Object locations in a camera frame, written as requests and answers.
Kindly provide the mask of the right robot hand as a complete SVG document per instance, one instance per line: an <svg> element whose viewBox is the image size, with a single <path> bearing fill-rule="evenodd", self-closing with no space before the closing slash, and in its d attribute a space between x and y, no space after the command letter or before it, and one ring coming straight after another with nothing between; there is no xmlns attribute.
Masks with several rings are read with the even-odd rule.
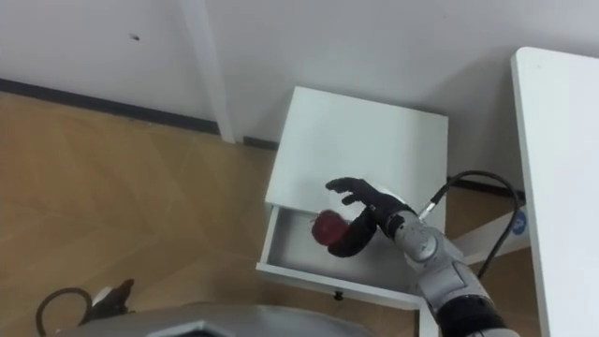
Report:
<svg viewBox="0 0 599 337"><path fill-rule="evenodd" d="M378 191L363 179L337 178L326 183L326 188L338 194L347 193L342 199L345 206L355 202L365 205L342 237L328 247L328 252L336 257L351 257L360 253L372 240L378 228L386 237L392 239L404 222L404 218L397 215L397 212L415 213L403 201Z"/></svg>

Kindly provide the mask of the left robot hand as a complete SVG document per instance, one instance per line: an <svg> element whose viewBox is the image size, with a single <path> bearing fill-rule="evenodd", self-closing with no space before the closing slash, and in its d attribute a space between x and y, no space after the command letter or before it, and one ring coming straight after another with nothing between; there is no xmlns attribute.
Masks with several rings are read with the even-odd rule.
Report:
<svg viewBox="0 0 599 337"><path fill-rule="evenodd" d="M135 281L127 279L117 287L105 287L95 298L83 290L82 296L85 300L85 312L79 323L80 326L91 321L125 315L129 313L126 305Z"/></svg>

